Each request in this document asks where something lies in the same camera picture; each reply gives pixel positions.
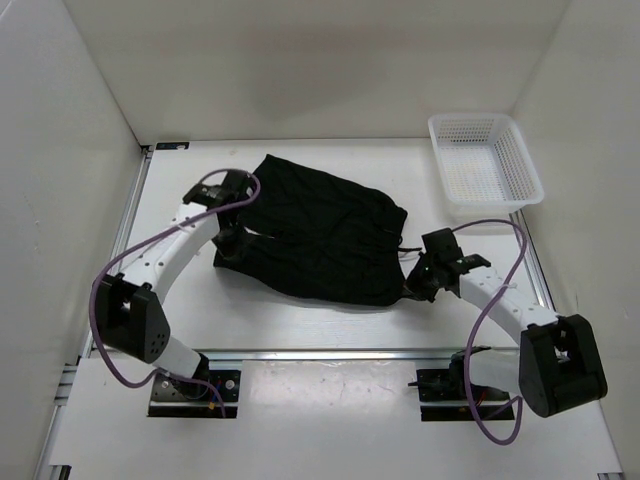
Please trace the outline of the black shorts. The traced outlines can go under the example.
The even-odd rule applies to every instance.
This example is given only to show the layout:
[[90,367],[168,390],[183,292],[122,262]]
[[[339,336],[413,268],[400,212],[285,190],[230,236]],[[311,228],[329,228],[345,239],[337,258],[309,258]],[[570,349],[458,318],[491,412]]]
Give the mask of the black shorts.
[[245,245],[217,268],[282,294],[366,307],[403,296],[399,247],[408,213],[387,194],[268,155],[255,202],[237,220]]

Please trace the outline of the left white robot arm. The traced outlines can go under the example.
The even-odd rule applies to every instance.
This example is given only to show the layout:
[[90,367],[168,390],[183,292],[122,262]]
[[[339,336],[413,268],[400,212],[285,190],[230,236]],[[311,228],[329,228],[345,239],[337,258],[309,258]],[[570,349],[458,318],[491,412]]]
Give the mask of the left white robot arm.
[[[136,389],[163,373],[188,400],[206,395],[208,361],[171,333],[163,304],[174,282],[201,248],[231,228],[224,219],[255,202],[260,180],[240,169],[206,174],[184,195],[160,233],[128,248],[111,260],[94,280],[89,300],[93,341],[111,374]],[[112,348],[154,370],[143,380],[128,380],[107,349]]]

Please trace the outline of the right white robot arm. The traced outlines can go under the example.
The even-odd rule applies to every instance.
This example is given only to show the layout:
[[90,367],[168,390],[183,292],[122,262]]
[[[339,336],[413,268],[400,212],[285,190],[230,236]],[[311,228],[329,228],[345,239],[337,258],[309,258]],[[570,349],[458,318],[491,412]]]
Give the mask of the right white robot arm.
[[502,277],[484,257],[464,255],[454,232],[444,228],[423,235],[424,253],[405,283],[410,296],[434,301],[449,291],[488,312],[516,343],[504,353],[485,346],[455,353],[445,380],[434,390],[451,390],[470,400],[484,388],[517,395],[547,418],[597,401],[608,384],[590,322],[579,314],[562,316],[532,302]]

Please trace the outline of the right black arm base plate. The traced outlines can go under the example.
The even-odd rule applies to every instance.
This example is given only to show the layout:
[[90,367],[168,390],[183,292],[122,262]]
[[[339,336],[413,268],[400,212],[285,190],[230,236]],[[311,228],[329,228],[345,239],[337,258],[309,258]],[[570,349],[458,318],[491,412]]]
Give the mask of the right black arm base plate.
[[[426,423],[473,422],[464,388],[458,388],[447,369],[418,369],[407,386],[418,393],[421,421]],[[472,387],[476,409],[482,420],[511,421],[512,406],[507,392],[489,387]]]

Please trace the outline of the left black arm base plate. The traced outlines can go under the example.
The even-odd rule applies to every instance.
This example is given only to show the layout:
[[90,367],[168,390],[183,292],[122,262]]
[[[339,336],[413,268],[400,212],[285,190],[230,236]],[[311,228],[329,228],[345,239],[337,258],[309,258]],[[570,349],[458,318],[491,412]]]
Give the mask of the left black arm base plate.
[[241,386],[240,370],[211,370],[209,382],[220,397],[206,386],[154,378],[147,409],[151,418],[235,419]]

